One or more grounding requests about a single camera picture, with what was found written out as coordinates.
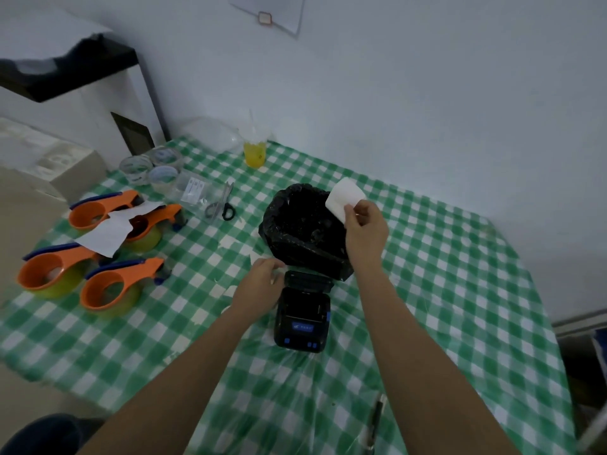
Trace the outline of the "person's left hand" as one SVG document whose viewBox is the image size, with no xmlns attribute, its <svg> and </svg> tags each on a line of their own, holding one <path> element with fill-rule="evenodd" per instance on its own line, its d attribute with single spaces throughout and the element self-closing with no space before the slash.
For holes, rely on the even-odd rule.
<svg viewBox="0 0 607 455">
<path fill-rule="evenodd" d="M 283 289 L 284 285 L 254 282 L 250 269 L 234 293 L 229 312 L 245 325 L 251 326 L 277 304 Z"/>
</svg>

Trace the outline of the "white paper label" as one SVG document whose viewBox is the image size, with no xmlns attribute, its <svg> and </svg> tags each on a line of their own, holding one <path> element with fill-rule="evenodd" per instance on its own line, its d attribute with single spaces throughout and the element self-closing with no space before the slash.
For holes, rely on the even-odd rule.
<svg viewBox="0 0 607 455">
<path fill-rule="evenodd" d="M 355 207 L 361 200 L 366 199 L 363 190 L 351 178 L 341 178 L 330 191 L 325 206 L 342 224 L 345 224 L 344 207 L 348 204 Z"/>
</svg>

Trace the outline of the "person's right forearm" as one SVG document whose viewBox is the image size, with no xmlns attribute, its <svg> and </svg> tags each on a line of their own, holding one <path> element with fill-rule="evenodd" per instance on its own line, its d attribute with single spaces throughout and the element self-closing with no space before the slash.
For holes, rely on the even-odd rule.
<svg viewBox="0 0 607 455">
<path fill-rule="evenodd" d="M 408 455 L 520 455 L 378 264 L 355 266 L 365 322 Z"/>
</svg>

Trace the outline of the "person's left forearm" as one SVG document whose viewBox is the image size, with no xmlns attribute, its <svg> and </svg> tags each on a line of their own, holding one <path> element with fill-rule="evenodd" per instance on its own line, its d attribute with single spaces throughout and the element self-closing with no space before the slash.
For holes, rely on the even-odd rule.
<svg viewBox="0 0 607 455">
<path fill-rule="evenodd" d="M 233 303 L 78 455 L 183 455 L 239 341 L 266 312 Z"/>
</svg>

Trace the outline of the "black label printer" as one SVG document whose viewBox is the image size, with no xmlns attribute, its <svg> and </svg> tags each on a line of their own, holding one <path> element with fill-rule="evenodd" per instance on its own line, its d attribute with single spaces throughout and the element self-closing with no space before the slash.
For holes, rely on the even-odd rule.
<svg viewBox="0 0 607 455">
<path fill-rule="evenodd" d="M 289 270 L 284 284 L 277 302 L 275 344 L 294 351 L 323 352 L 330 328 L 334 281 L 323 275 Z"/>
</svg>

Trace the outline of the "plastic cup with yellow drink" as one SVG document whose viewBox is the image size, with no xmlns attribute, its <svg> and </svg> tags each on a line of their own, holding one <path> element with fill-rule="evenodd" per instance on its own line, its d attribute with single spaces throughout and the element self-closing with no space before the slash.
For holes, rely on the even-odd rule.
<svg viewBox="0 0 607 455">
<path fill-rule="evenodd" d="M 239 134 L 243 140 L 245 163 L 254 169 L 261 168 L 266 160 L 271 130 L 254 122 L 247 122 L 239 127 Z"/>
</svg>

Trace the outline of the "clear tape roll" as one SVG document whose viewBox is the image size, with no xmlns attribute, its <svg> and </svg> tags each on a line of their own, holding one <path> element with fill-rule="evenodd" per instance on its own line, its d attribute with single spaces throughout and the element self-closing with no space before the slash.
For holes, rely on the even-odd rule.
<svg viewBox="0 0 607 455">
<path fill-rule="evenodd" d="M 154 167 L 168 166 L 180 171 L 184 166 L 181 152 L 174 147 L 156 147 L 145 154 Z"/>
<path fill-rule="evenodd" d="M 149 174 L 153 168 L 152 161 L 146 155 L 127 157 L 118 166 L 118 170 L 132 186 L 149 185 Z"/>
<path fill-rule="evenodd" d="M 179 173 L 180 171 L 172 166 L 156 166 L 149 171 L 148 181 L 156 193 L 168 196 Z"/>
</svg>

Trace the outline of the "green white checked tablecloth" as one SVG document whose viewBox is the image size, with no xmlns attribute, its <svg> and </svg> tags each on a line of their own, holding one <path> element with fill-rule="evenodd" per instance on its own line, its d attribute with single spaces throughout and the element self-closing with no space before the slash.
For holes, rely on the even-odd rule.
<svg viewBox="0 0 607 455">
<path fill-rule="evenodd" d="M 80 290 L 56 301 L 17 290 L 0 308 L 0 360 L 22 377 L 116 411 L 230 304 L 228 290 L 266 254 L 257 235 L 272 197 L 293 183 L 330 190 L 352 178 L 390 227 L 383 267 L 418 322 L 469 379 L 523 455 L 573 455 L 571 395 L 555 334 L 517 253 L 489 220 L 278 144 L 258 170 L 242 155 L 180 140 L 186 169 L 234 183 L 237 216 L 188 214 L 151 256 L 172 269 L 134 308 L 101 318 Z M 275 314 L 244 335 L 188 451 L 361 455 L 383 383 L 353 278 L 331 292 L 319 354 L 274 343 Z"/>
</svg>

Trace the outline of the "white paper sheet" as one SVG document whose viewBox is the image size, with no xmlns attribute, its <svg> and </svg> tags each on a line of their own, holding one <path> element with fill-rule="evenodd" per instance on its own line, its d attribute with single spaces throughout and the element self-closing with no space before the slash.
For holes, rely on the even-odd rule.
<svg viewBox="0 0 607 455">
<path fill-rule="evenodd" d="M 140 206 L 109 213 L 109 218 L 74 242 L 103 257 L 113 257 L 127 236 L 133 231 L 131 220 L 164 206 L 161 201 L 145 201 Z"/>
</svg>

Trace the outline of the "dark pen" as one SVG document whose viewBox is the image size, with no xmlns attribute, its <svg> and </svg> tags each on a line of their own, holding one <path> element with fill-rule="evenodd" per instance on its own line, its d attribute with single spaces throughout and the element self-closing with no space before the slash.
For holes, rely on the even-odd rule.
<svg viewBox="0 0 607 455">
<path fill-rule="evenodd" d="M 379 431 L 379 424 L 381 422 L 386 403 L 387 396 L 383 393 L 378 394 L 377 398 L 375 399 L 373 411 L 371 412 L 362 455 L 375 455 L 375 445 L 377 440 L 377 434 Z"/>
</svg>

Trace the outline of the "beige cardboard box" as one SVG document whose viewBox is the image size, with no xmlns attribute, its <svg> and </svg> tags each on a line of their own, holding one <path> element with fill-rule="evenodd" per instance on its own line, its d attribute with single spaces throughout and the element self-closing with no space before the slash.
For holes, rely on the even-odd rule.
<svg viewBox="0 0 607 455">
<path fill-rule="evenodd" d="M 0 117 L 0 188 L 28 187 L 72 204 L 106 175 L 95 150 Z"/>
</svg>

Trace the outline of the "white cabinet with black top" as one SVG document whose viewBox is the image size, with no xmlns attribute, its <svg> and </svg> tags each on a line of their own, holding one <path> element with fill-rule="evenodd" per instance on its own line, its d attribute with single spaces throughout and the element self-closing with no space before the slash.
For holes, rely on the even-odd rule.
<svg viewBox="0 0 607 455">
<path fill-rule="evenodd" d="M 110 168 L 166 142 L 159 107 L 133 47 L 110 35 L 81 41 L 66 56 L 34 60 L 24 74 L 0 59 L 0 116 L 95 150 Z"/>
</svg>

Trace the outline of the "person's dark trouser leg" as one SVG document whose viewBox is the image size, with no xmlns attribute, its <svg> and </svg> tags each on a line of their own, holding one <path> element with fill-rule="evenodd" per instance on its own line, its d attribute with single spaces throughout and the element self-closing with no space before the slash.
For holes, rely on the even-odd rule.
<svg viewBox="0 0 607 455">
<path fill-rule="evenodd" d="M 76 455 L 105 421 L 50 414 L 19 430 L 0 449 L 0 455 Z"/>
</svg>

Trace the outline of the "black handled scissors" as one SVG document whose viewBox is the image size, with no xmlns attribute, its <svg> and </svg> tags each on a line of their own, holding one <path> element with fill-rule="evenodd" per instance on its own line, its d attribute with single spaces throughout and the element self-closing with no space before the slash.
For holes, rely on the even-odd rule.
<svg viewBox="0 0 607 455">
<path fill-rule="evenodd" d="M 236 217 L 236 209 L 229 203 L 233 187 L 234 182 L 226 182 L 219 199 L 209 203 L 205 207 L 204 218 L 209 223 L 212 223 L 217 218 L 221 218 L 223 221 L 232 221 Z"/>
</svg>

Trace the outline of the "white paper on wall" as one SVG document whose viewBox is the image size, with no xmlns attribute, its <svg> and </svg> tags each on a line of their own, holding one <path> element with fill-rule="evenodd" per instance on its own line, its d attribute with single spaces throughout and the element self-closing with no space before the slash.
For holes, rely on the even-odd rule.
<svg viewBox="0 0 607 455">
<path fill-rule="evenodd" d="M 297 36 L 305 0 L 228 0 L 240 10 L 254 15 L 261 25 L 277 25 Z"/>
</svg>

